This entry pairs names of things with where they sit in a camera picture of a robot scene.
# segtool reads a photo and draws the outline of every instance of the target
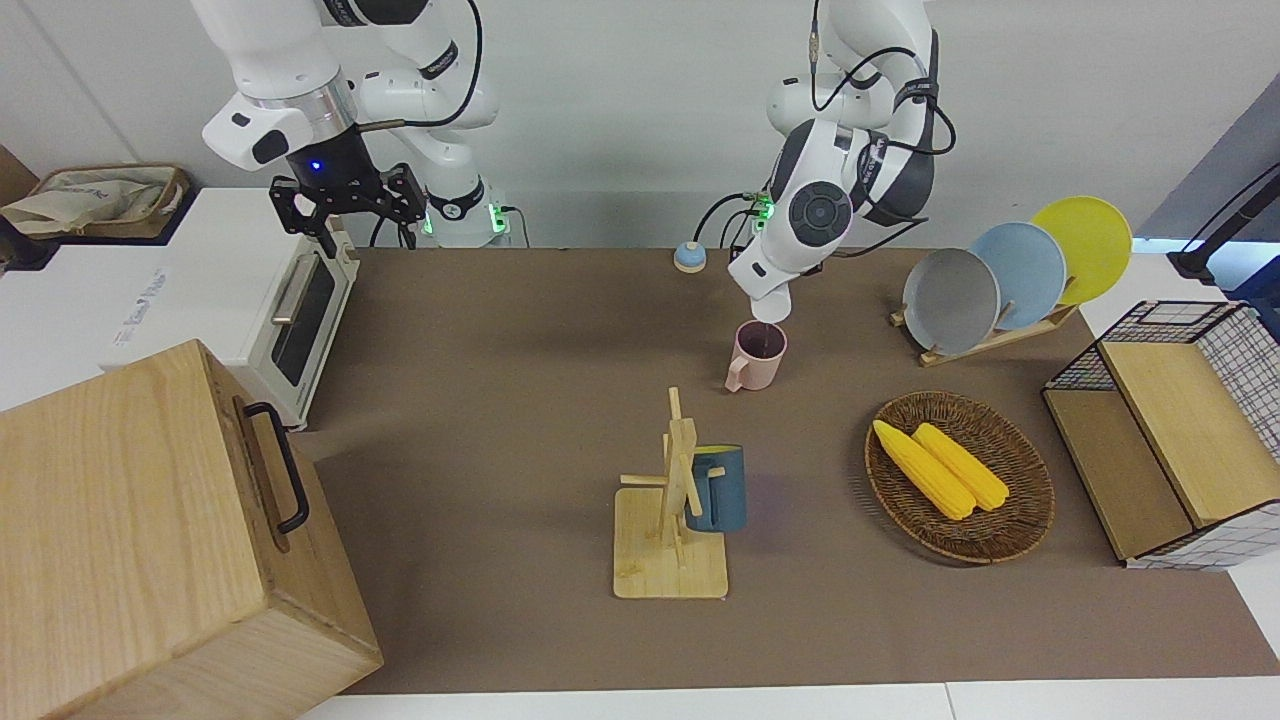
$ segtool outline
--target yellow plate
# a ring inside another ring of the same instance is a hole
[[[1053,236],[1066,258],[1069,281],[1062,305],[1079,305],[1116,284],[1133,251],[1129,220],[1106,200],[1064,197],[1036,213],[1032,224]]]

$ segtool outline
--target yellow corn cob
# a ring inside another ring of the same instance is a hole
[[[978,501],[978,507],[995,510],[1009,500],[1009,486],[936,425],[922,423],[911,438],[960,478]]]
[[[975,505],[973,493],[960,484],[946,465],[893,425],[876,420],[872,427],[884,452],[888,452],[911,484],[919,488],[938,511],[952,520],[964,520],[973,515]]]

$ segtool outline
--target brown tablecloth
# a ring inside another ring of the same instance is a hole
[[[352,693],[1274,674],[1225,574],[1124,570],[1041,401],[1083,350],[1057,332],[923,369],[891,328],[916,251],[794,284],[762,392],[722,389],[749,318],[713,254],[366,254],[300,436],[387,665]],[[621,473],[658,473],[668,386],[703,442],[745,447],[749,521],[724,601],[611,592]],[[982,400],[1039,448],[1057,519],[1030,555],[955,568],[868,502],[874,411]]]

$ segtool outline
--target gray plate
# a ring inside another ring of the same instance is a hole
[[[980,258],[968,250],[938,250],[920,260],[902,290],[906,329],[940,355],[973,350],[1000,315],[1000,286]]]

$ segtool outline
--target white toaster oven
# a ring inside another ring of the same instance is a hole
[[[288,234],[262,188],[202,191],[156,259],[99,366],[119,368],[196,338],[253,401],[303,427],[360,266],[333,223],[334,258]]]

